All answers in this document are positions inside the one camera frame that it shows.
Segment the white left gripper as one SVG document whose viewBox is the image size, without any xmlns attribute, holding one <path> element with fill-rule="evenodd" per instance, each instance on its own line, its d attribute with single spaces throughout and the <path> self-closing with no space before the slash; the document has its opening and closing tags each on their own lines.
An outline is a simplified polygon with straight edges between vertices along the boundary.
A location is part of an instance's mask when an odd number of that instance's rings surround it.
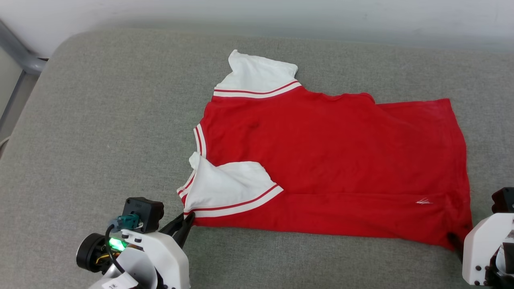
<svg viewBox="0 0 514 289">
<path fill-rule="evenodd" d="M 160 274 L 163 285 L 169 289 L 189 289 L 189 260 L 182 250 L 194 225 L 195 213 L 180 214 L 159 232 L 140 234 L 123 229 L 126 242 L 139 246 L 148 256 L 152 266 Z M 175 233 L 175 240 L 169 234 Z"/>
</svg>

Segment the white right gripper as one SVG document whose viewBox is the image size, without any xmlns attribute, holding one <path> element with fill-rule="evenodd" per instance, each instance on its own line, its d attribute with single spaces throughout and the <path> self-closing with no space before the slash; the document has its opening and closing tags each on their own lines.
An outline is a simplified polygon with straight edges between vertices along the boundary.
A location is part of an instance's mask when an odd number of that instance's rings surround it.
<svg viewBox="0 0 514 289">
<path fill-rule="evenodd" d="M 465 241 L 457 234 L 449 233 L 449 243 L 455 252 L 463 252 L 462 277 L 470 285 L 486 285 L 486 267 L 494 254 L 508 239 L 513 230 L 512 213 L 496 213 L 480 221 Z"/>
</svg>

